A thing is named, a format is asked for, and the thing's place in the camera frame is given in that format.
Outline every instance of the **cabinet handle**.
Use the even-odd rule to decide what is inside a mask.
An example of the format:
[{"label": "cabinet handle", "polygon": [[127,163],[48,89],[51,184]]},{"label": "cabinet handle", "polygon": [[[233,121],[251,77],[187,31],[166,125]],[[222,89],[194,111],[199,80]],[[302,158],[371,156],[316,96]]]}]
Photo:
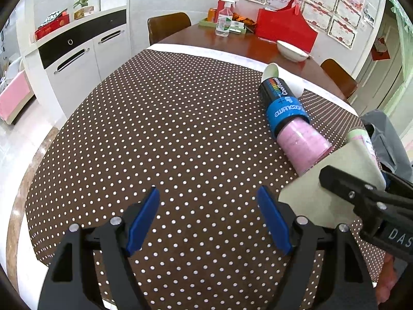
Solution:
[{"label": "cabinet handle", "polygon": [[106,37],[103,37],[98,44],[103,44],[103,43],[111,40],[112,38],[115,38],[115,37],[119,36],[120,34],[123,34],[124,32],[125,32],[125,30],[122,30],[122,31],[118,30],[117,32],[115,32],[113,34],[110,34]]},{"label": "cabinet handle", "polygon": [[82,52],[80,55],[76,56],[75,58],[71,59],[70,61],[68,61],[65,65],[61,66],[60,68],[57,69],[57,71],[54,72],[54,74],[58,74],[60,71],[64,70],[65,68],[67,68],[70,64],[72,64],[74,61],[76,61],[77,59],[79,59],[80,57],[82,57],[86,52],[90,51],[90,48],[86,49],[86,50],[82,50],[80,52]]}]

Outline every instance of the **chair backrest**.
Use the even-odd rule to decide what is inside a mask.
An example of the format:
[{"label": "chair backrest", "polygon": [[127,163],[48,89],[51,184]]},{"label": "chair backrest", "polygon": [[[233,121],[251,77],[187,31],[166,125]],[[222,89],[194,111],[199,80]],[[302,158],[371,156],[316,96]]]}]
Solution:
[{"label": "chair backrest", "polygon": [[357,89],[357,82],[334,59],[327,59],[321,68],[335,82],[338,88],[348,99]]},{"label": "chair backrest", "polygon": [[155,44],[178,31],[191,26],[191,20],[185,13],[162,15],[148,19],[149,43]]}]

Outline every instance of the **window curtain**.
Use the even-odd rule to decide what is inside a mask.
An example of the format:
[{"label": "window curtain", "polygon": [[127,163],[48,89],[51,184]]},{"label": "window curtain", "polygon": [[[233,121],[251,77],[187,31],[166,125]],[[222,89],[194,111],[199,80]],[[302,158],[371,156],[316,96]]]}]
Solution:
[{"label": "window curtain", "polygon": [[413,89],[413,24],[398,0],[390,0],[390,2],[394,6],[392,11],[396,14],[399,28],[404,82],[393,94],[383,110],[388,116],[391,116],[406,90],[409,88]]}]

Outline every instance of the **screw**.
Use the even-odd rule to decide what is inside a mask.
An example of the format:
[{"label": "screw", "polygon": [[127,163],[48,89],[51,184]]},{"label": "screw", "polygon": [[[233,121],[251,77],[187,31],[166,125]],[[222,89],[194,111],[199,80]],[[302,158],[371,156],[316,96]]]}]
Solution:
[{"label": "screw", "polygon": [[120,225],[121,222],[122,222],[122,218],[119,217],[119,216],[115,216],[115,217],[113,217],[113,218],[110,219],[110,223],[111,223],[113,226]]},{"label": "screw", "polygon": [[346,232],[348,232],[348,230],[349,230],[348,225],[345,224],[345,223],[341,223],[341,224],[338,226],[338,229],[339,229],[340,231],[342,231],[343,233],[346,233]]},{"label": "screw", "polygon": [[384,204],[384,203],[382,203],[382,202],[377,202],[376,205],[377,205],[377,207],[378,207],[380,210],[383,210],[383,211],[384,211],[384,210],[387,209],[387,205]]},{"label": "screw", "polygon": [[69,226],[69,231],[71,232],[77,232],[79,230],[79,225],[77,223],[73,223],[72,225]]},{"label": "screw", "polygon": [[296,221],[299,225],[307,225],[308,224],[308,219],[304,216],[298,216]]}]

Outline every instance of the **black drawer panel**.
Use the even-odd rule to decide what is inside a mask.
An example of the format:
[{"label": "black drawer panel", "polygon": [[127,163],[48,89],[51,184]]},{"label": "black drawer panel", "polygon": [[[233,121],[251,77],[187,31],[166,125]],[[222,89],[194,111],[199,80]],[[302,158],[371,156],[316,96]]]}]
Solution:
[{"label": "black drawer panel", "polygon": [[56,36],[39,47],[43,67],[48,68],[77,46],[123,24],[126,24],[126,10],[95,18]]}]

